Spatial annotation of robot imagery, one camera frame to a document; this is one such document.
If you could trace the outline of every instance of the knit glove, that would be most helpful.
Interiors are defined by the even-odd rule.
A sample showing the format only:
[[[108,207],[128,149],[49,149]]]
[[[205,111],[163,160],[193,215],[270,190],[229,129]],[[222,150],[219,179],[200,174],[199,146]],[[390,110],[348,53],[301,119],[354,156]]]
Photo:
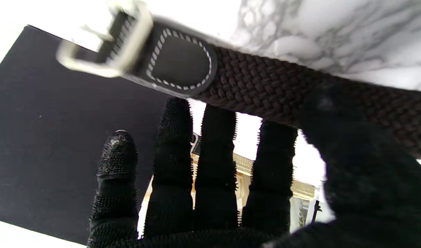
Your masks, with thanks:
[[[160,121],[152,193],[143,238],[137,239],[137,152],[117,131],[104,145],[88,247],[257,247],[289,232],[292,158],[297,130],[264,122],[250,194],[237,211],[233,161],[235,113],[207,105],[192,197],[192,118],[184,99],[171,99]]]

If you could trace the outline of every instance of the braided belt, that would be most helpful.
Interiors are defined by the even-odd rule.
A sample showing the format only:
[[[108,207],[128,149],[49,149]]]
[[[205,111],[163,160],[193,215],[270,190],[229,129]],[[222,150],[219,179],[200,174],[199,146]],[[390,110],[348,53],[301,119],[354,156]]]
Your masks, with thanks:
[[[152,16],[143,3],[116,8],[95,60],[76,58],[64,41],[57,59],[69,69],[121,76],[177,97],[299,127],[305,96],[322,82],[343,85],[368,121],[389,132],[421,158],[421,92],[335,77],[295,63],[248,55],[214,45],[211,38]]]

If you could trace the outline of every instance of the gloved hand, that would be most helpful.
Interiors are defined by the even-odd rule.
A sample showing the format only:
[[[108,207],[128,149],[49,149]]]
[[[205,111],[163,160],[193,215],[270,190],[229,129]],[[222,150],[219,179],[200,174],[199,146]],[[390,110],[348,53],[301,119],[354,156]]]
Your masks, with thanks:
[[[192,210],[192,121],[187,102],[168,103],[141,240],[135,147],[127,133],[113,135],[100,161],[88,246],[421,247],[421,165],[390,134],[366,122],[338,86],[320,86],[300,110],[303,131],[327,164],[325,196],[336,215],[330,223],[286,235],[296,130],[264,122],[239,227],[231,157],[235,122],[234,113],[206,108]]]
[[[262,124],[250,194],[239,219],[232,157],[236,123],[235,113],[207,105],[192,209],[189,104],[183,99],[168,102],[157,135],[141,240],[137,240],[135,144],[124,131],[111,136],[97,172],[88,247],[257,247],[287,234],[297,130]]]

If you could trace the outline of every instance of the metal buckle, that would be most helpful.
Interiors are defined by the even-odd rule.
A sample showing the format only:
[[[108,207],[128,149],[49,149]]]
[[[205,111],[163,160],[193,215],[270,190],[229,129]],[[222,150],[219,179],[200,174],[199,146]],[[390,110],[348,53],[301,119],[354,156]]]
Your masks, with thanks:
[[[114,8],[124,11],[121,6],[114,6]],[[76,54],[78,45],[71,41],[64,40],[57,50],[57,61],[68,69],[88,72],[107,78],[119,77],[126,74],[126,72],[132,69],[132,66],[134,66],[134,63],[137,61],[138,55],[153,27],[152,14],[149,12],[149,9],[144,2],[136,2],[132,13],[129,13],[129,9],[127,9],[126,13],[136,17],[138,20],[129,30],[126,40],[113,60],[106,61],[105,63],[95,63],[77,59]],[[109,33],[98,33],[87,26],[82,28],[97,35],[98,38],[103,41],[111,40],[113,38]]]

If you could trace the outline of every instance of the white marble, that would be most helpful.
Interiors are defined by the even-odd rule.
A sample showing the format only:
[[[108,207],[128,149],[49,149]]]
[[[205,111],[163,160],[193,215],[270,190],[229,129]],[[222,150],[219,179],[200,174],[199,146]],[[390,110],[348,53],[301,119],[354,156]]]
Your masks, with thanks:
[[[238,21],[252,53],[421,90],[421,0],[243,0]]]

